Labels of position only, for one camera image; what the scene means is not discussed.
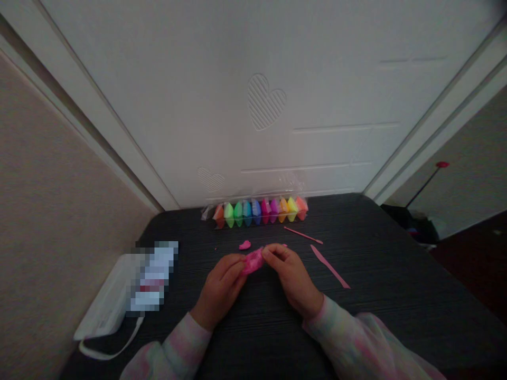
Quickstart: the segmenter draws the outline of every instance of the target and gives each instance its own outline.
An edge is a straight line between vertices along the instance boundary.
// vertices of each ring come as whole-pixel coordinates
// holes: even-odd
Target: floor
[[[507,212],[442,240],[431,254],[507,325]],[[505,368],[470,368],[444,375],[497,379],[504,378]]]

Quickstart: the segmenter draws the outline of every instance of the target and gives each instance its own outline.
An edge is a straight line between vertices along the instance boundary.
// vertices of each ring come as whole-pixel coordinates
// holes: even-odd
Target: dark table
[[[351,286],[343,289],[310,249],[310,240],[279,224],[214,230],[200,210],[164,212],[148,224],[140,246],[180,242],[176,274],[159,312],[150,313],[136,338],[109,362],[77,350],[61,378],[118,378],[146,343],[162,342],[197,301],[208,272],[244,240],[256,249],[286,243],[315,285],[355,315],[372,312],[399,340],[439,369],[505,364],[507,328],[420,248],[373,201],[360,194],[310,198],[308,217],[290,227],[324,242],[318,249]],[[114,353],[135,324],[126,318],[112,336],[87,346]],[[275,272],[265,265],[248,278],[236,304],[216,328],[197,378],[335,378],[319,345],[302,329]]]

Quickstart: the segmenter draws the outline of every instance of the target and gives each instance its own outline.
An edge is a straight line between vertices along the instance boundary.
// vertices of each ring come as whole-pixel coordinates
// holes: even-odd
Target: pink clay piece
[[[241,250],[245,250],[245,249],[249,249],[251,246],[252,246],[252,243],[250,243],[248,240],[245,240],[245,241],[243,242],[243,244],[241,244],[241,245],[239,246],[239,249],[241,249]]]
[[[262,264],[264,264],[264,258],[262,257],[263,248],[264,247],[261,247],[247,254],[245,258],[245,269],[243,269],[241,274],[251,274],[262,267]]]

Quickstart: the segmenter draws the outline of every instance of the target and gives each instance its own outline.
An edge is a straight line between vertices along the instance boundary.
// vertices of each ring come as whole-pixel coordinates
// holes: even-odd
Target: finger
[[[238,261],[236,264],[229,268],[229,270],[223,275],[223,278],[220,282],[226,288],[232,287],[232,284],[234,284],[243,269],[245,269],[245,263]]]
[[[247,282],[248,276],[240,275],[236,282],[232,285],[232,299],[235,301],[238,297],[239,292],[243,288],[243,285],[245,285],[245,282]]]
[[[271,251],[268,249],[268,247],[265,247],[262,250],[262,257],[270,267],[272,267],[274,270],[276,270],[278,273],[281,273],[284,270],[285,263],[279,259],[277,256],[273,255]]]
[[[239,253],[233,253],[229,254],[227,256],[224,256],[220,259],[220,261],[215,265],[215,268],[213,269],[213,276],[221,280],[224,274],[229,270],[231,266],[234,264],[243,261],[245,259],[245,255],[239,254]]]
[[[297,255],[296,252],[278,243],[268,244],[264,247],[264,249],[267,249],[272,254],[277,255],[282,261],[287,260],[292,255]]]

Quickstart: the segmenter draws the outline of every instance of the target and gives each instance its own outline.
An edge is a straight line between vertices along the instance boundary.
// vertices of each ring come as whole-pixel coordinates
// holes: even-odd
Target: child's hand
[[[226,316],[247,280],[241,276],[245,268],[245,256],[230,254],[215,265],[206,278],[197,304],[190,311],[192,318],[208,331]]]
[[[262,251],[264,260],[277,271],[287,300],[304,319],[312,319],[322,308],[324,295],[313,285],[296,252],[281,244],[270,244]]]

